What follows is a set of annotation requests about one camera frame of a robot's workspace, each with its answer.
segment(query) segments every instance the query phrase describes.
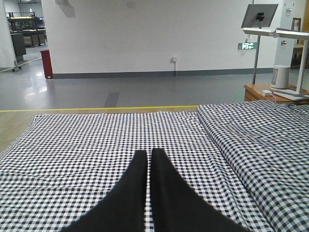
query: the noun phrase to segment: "checkered bedsheet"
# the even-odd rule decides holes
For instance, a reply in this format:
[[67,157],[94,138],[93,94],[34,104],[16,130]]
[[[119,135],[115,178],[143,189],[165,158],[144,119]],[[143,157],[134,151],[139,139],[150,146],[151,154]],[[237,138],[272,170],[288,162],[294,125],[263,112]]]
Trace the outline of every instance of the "checkered bedsheet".
[[[113,188],[134,151],[164,148],[205,201],[251,231],[273,231],[196,113],[45,115],[0,154],[0,231],[59,231]],[[149,186],[145,231],[153,231]]]
[[207,134],[276,231],[309,231],[309,105],[203,105]]

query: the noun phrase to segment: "exit sign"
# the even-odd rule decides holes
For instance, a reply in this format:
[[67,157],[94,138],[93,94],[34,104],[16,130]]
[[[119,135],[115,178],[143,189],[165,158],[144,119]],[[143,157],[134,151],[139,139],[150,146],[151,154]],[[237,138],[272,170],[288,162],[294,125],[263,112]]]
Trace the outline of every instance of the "exit sign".
[[238,50],[252,50],[252,49],[256,49],[256,47],[257,47],[257,42],[238,44]]

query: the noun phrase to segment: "wooden nightstand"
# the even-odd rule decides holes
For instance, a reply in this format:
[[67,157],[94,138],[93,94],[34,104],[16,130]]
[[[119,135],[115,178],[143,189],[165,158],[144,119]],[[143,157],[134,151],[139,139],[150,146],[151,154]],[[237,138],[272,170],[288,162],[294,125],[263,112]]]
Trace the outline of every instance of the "wooden nightstand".
[[[293,101],[278,95],[274,96],[263,96],[262,95],[262,90],[269,90],[270,84],[259,84],[259,85],[245,85],[245,101],[256,101],[256,100],[268,100],[268,101],[273,101],[277,103],[293,103],[293,104],[298,104],[298,105],[304,105],[304,104],[309,104],[309,99],[308,100],[302,100],[302,101]],[[295,86],[289,85],[289,88],[295,89]]]

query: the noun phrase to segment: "smart speaker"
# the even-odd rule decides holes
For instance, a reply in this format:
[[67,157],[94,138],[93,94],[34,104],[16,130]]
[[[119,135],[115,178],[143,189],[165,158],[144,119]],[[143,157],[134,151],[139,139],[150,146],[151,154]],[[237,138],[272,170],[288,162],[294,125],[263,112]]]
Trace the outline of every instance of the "smart speaker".
[[271,80],[271,89],[283,89],[289,85],[290,66],[275,65],[274,73]]

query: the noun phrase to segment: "red trash can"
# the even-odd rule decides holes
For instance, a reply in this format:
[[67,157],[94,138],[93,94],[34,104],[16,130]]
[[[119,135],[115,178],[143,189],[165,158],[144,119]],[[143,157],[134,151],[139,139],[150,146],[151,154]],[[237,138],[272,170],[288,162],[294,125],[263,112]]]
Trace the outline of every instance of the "red trash can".
[[44,74],[46,79],[54,78],[52,63],[50,60],[49,50],[43,50],[40,52],[42,55]]

